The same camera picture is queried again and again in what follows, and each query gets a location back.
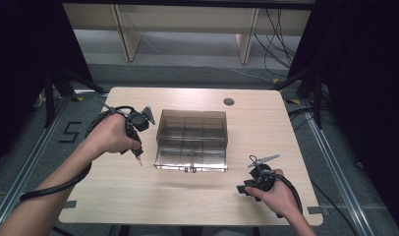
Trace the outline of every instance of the table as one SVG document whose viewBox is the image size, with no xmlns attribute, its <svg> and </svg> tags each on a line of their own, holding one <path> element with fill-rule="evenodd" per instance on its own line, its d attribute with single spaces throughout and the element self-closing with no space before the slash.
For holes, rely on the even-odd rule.
<svg viewBox="0 0 399 236">
<path fill-rule="evenodd" d="M 234 105 L 225 105 L 225 98 Z M 110 106 L 150 105 L 156 124 L 162 109 L 225 111 L 227 116 L 227 172 L 186 173 L 155 169 L 158 126 L 140 133 L 144 154 L 140 166 L 132 154 L 106 153 L 92 164 L 63 209 L 65 223 L 152 225 L 286 225 L 264 203 L 240 195 L 237 185 L 250 179 L 249 155 L 280 157 L 268 164 L 282 168 L 297 188 L 304 215 L 311 225 L 322 224 L 308 172 L 278 91 L 206 88 L 113 88 Z"/>
</svg>

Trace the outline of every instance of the acrylic drawer organizer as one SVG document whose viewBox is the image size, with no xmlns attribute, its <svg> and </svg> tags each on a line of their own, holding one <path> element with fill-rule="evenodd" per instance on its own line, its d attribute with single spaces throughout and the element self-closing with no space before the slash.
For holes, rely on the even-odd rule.
<svg viewBox="0 0 399 236">
<path fill-rule="evenodd" d="M 221 111 L 162 110 L 157 169 L 227 171 L 227 120 Z"/>
</svg>

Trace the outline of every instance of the light wood table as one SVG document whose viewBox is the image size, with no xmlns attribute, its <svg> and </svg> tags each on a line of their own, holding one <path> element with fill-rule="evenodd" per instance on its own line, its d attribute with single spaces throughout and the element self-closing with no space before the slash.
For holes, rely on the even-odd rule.
<svg viewBox="0 0 399 236">
<path fill-rule="evenodd" d="M 234 99 L 232 106 L 225 98 Z M 140 166 L 132 153 L 106 153 L 92 164 L 76 186 L 60 220 L 67 223 L 154 225 L 286 225 L 263 202 L 240 195 L 237 185 L 251 179 L 249 155 L 280 154 L 267 162 L 281 168 L 300 194 L 311 225 L 321 214 L 307 207 L 318 203 L 307 168 L 278 91 L 204 88 L 114 88 L 106 104 L 131 105 L 142 111 L 150 105 L 156 126 L 139 133 L 144 154 Z M 162 109 L 225 111 L 227 115 L 227 172 L 186 173 L 155 169 L 156 134 Z"/>
</svg>

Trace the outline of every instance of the floor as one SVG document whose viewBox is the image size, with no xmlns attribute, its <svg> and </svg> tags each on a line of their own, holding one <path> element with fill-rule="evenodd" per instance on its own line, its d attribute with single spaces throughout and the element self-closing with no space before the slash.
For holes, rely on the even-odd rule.
<svg viewBox="0 0 399 236">
<path fill-rule="evenodd" d="M 241 65 L 234 35 L 147 32 L 143 35 L 135 61 L 131 63 L 126 63 L 123 59 L 116 32 L 76 30 L 76 35 L 94 80 L 103 87 L 127 85 L 221 88 L 227 85 L 216 81 L 218 79 L 216 77 L 221 77 L 232 80 L 231 87 L 270 89 L 274 83 L 273 79 L 284 80 L 282 75 L 288 72 L 288 68 L 276 60 L 264 57 L 264 50 L 256 39 L 253 41 L 249 63 Z M 265 35 L 259 35 L 258 38 L 267 45 L 268 40 Z M 299 40 L 299 37 L 284 37 L 284 43 L 292 50 L 296 50 Z M 284 52 L 276 49 L 273 52 L 288 65 Z M 288 111 L 311 105 L 306 101 L 295 101 L 297 98 L 295 91 L 298 86 L 299 83 L 294 83 L 282 90 Z M 62 99 L 57 101 L 57 107 L 62 108 L 63 102 Z M 84 113 L 92 117 L 101 107 L 91 97 L 86 98 L 84 102 L 67 102 L 69 104 L 64 108 L 60 125 L 53 128 L 53 134 L 50 136 L 52 138 L 43 150 L 34 148 L 36 143 L 42 142 L 39 139 L 41 134 L 47 132 L 43 128 L 44 106 L 39 106 L 28 118 L 13 150 L 1 159 L 0 207 L 6 193 L 13 189 L 14 183 L 23 181 L 25 190 L 32 189 L 62 161 L 44 156 L 53 145 L 56 145 L 58 138 L 62 137 L 64 127 L 61 124 L 65 122 L 65 116 L 71 118 L 80 114 L 82 116 Z M 310 113 L 291 116 L 291 124 L 295 129 L 310 177 L 329 197 L 328 200 L 314 185 L 324 215 L 324 222 L 314 228 L 316 233 L 350 235 L 355 234 L 352 231 L 353 227 L 358 235 L 399 235 L 397 226 L 369 177 L 363 168 L 355 165 L 357 157 L 342 136 L 333 114 L 329 110 L 322 111 L 321 114 L 323 124 L 321 131 L 316 128 Z M 89 121 L 89 118 L 84 120 L 83 126 Z M 65 152 L 66 155 L 72 148 L 74 146 L 65 148 L 62 153 Z M 30 176 L 19 180 L 17 176 L 23 171 L 22 167 L 28 162 L 28 158 L 42 153 L 43 157 L 36 161 Z M 358 218 L 353 210 L 360 210 L 359 217 L 362 218 Z M 58 226 L 75 235 L 120 235 L 119 225 L 72 225 L 59 222 Z M 261 227 L 259 230 L 261 235 L 293 235 L 291 228 L 285 226 Z"/>
</svg>

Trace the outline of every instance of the gray carpet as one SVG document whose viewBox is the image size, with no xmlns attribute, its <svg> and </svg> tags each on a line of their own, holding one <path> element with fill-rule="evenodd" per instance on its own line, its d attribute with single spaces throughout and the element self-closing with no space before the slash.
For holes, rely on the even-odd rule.
<svg viewBox="0 0 399 236">
<path fill-rule="evenodd" d="M 119 66 L 119 65 L 89 65 L 94 81 L 106 88 L 115 86 L 127 87 L 172 87 L 172 88 L 217 88 L 217 89 L 270 89 L 271 76 L 262 69 L 248 69 L 241 72 L 256 77 L 264 77 L 267 81 L 258 78 L 245 77 L 231 71 L 222 71 L 212 68 L 192 68 L 176 66 Z M 296 98 L 295 92 L 299 83 L 295 83 L 284 90 L 285 99 Z M 299 104 L 286 105 L 288 111 L 302 108 Z M 71 101 L 62 115 L 59 124 L 51 138 L 41 160 L 38 162 L 32 176 L 28 180 L 25 191 L 32 190 L 42 179 L 55 169 L 77 144 L 84 138 L 86 128 L 93 117 L 101 110 L 101 104 L 92 97 L 85 97 L 81 102 Z M 45 119 L 44 106 L 39 107 L 28 118 L 19 138 L 0 160 L 0 193 L 6 193 L 14 182 L 17 173 L 29 156 L 31 149 L 37 142 L 43 130 Z M 300 145 L 310 177 L 319 185 L 323 192 L 344 212 L 352 221 L 340 192 L 326 165 L 322 152 L 314 138 L 305 115 L 297 116 L 292 120 L 296 130 L 296 137 Z M 71 136 L 63 134 L 69 122 L 82 122 L 74 125 L 70 131 L 80 134 L 77 140 L 70 144 L 60 144 L 59 141 L 70 140 Z M 392 220 L 386 207 L 371 184 L 369 177 L 354 165 L 357 158 L 354 156 L 345 138 L 340 132 L 339 124 L 335 124 L 330 111 L 322 111 L 323 131 L 334 150 L 341 167 L 345 170 L 357 198 L 363 205 L 369 222 L 376 235 L 399 235 L 399 230 Z M 324 209 L 324 222 L 315 227 L 319 235 L 352 235 L 350 227 L 332 204 L 317 190 L 317 199 Z M 62 224 L 59 226 L 75 235 L 118 235 L 119 226 L 92 225 L 92 224 Z M 261 227 L 261 235 L 293 235 L 289 226 Z"/>
</svg>

